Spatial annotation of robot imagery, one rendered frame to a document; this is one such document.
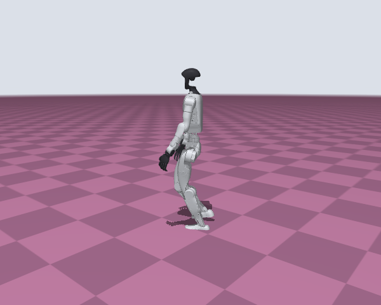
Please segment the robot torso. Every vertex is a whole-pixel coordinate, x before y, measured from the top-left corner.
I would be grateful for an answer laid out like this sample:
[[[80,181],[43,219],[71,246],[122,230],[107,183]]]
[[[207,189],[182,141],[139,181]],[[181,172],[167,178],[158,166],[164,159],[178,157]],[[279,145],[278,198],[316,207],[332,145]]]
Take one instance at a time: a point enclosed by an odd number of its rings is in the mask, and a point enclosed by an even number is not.
[[[195,148],[197,151],[198,157],[201,153],[201,143],[199,142],[199,136],[197,133],[201,133],[203,130],[203,98],[200,94],[193,94],[192,91],[189,92],[190,94],[187,94],[185,98],[187,97],[195,97],[196,98],[196,106],[192,113],[192,119],[190,121],[190,127],[189,131],[187,133],[193,133],[189,134],[188,142],[186,142],[185,149],[188,149],[189,147]],[[184,98],[184,100],[185,100]],[[183,107],[182,110],[184,111],[184,101],[183,101]]]

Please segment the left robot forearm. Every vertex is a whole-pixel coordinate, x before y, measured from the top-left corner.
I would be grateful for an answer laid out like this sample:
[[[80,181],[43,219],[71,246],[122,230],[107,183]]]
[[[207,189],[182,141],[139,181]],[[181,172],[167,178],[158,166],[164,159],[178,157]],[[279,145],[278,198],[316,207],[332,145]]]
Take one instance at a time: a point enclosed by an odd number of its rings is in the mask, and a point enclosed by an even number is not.
[[[172,150],[175,150],[179,147],[180,142],[184,138],[184,130],[185,125],[183,123],[180,123],[177,127],[177,131],[175,133],[175,136],[173,140],[170,142],[170,145],[167,147],[166,151],[170,154]]]

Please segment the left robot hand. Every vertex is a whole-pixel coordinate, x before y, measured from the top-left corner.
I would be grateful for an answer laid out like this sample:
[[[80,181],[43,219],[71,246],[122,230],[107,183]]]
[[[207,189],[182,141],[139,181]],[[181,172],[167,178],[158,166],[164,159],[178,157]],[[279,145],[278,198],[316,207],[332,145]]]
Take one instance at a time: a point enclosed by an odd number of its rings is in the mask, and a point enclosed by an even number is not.
[[[159,162],[159,166],[161,167],[161,169],[165,170],[166,172],[167,172],[166,167],[167,167],[167,164],[168,164],[168,162],[169,162],[169,160],[170,160],[170,156],[173,156],[174,152],[175,152],[175,150],[172,150],[172,151],[170,152],[170,154],[169,154],[167,151],[165,151],[165,154],[163,154],[163,155],[159,158],[159,160],[160,160],[160,162]]]

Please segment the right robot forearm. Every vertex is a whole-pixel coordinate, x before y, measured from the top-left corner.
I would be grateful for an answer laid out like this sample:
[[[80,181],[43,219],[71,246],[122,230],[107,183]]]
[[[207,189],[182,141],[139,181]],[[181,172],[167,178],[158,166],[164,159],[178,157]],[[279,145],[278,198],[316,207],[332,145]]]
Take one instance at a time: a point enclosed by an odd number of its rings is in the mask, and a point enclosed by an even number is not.
[[[188,139],[189,139],[189,134],[192,134],[192,133],[184,133],[184,140],[182,142],[183,145],[186,145],[186,142],[188,142]]]

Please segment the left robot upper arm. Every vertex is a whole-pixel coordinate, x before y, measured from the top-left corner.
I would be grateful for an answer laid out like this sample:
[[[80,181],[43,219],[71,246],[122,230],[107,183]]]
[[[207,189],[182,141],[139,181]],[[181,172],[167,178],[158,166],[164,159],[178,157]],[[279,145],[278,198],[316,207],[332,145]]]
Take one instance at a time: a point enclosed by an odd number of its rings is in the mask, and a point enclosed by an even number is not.
[[[196,98],[195,97],[187,97],[184,100],[184,111],[183,111],[183,124],[185,125],[184,133],[189,131],[192,113],[196,106]]]

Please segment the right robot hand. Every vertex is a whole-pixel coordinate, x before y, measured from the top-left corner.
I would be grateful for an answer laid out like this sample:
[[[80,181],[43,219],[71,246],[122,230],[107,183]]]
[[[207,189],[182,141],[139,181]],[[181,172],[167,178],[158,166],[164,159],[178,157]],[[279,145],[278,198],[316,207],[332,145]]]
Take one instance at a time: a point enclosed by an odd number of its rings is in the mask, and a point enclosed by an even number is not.
[[[178,155],[179,155],[179,158],[180,158],[180,155],[182,153],[182,150],[185,149],[185,145],[182,144],[184,139],[182,139],[182,141],[180,142],[180,146],[176,149],[176,153],[174,155],[174,159],[175,157],[177,156],[176,160],[178,161]]]

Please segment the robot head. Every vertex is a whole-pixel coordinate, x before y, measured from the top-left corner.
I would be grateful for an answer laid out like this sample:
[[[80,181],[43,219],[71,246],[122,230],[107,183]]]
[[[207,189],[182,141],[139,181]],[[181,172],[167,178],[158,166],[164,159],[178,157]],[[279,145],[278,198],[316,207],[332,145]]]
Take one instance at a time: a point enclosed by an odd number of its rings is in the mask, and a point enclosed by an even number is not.
[[[189,86],[189,80],[193,81],[196,77],[200,77],[200,72],[197,69],[190,68],[182,72],[182,76],[185,78],[185,89],[189,89],[193,94],[199,94],[195,86]],[[190,94],[190,93],[189,93]]]

